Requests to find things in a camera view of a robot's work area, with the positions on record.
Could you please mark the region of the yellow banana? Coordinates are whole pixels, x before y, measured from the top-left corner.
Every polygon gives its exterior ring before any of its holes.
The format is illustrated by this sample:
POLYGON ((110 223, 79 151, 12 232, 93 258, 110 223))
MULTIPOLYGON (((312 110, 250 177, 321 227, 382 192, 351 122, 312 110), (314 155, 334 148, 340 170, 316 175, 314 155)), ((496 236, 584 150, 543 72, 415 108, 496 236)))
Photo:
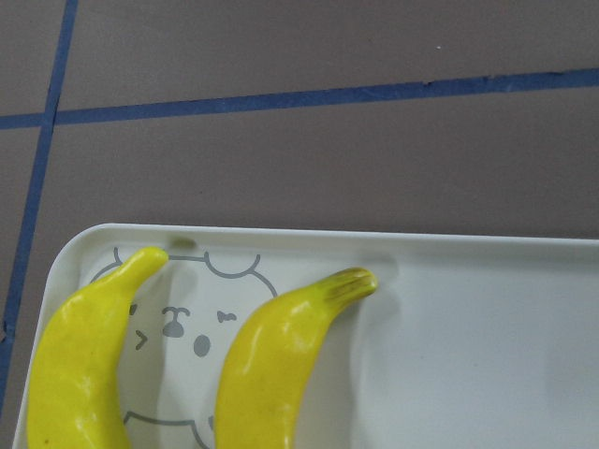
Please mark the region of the yellow banana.
POLYGON ((221 370, 216 447, 293 447, 304 392, 330 326, 377 287, 371 271, 348 268, 258 307, 232 341, 221 370))
POLYGON ((29 374, 29 447, 130 447, 117 370, 134 296, 167 261, 164 250, 142 248, 52 315, 29 374))

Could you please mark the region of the white bear plate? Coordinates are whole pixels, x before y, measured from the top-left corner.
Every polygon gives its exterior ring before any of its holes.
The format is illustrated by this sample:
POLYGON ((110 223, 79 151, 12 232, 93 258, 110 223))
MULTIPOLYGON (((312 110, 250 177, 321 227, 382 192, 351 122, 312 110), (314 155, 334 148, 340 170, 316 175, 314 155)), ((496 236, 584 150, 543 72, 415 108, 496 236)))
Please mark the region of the white bear plate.
POLYGON ((220 370, 247 316, 351 267, 379 286, 332 325, 298 447, 598 444, 595 240, 103 224, 55 258, 39 324, 146 246, 169 261, 136 295, 119 367, 137 448, 213 447, 220 370))

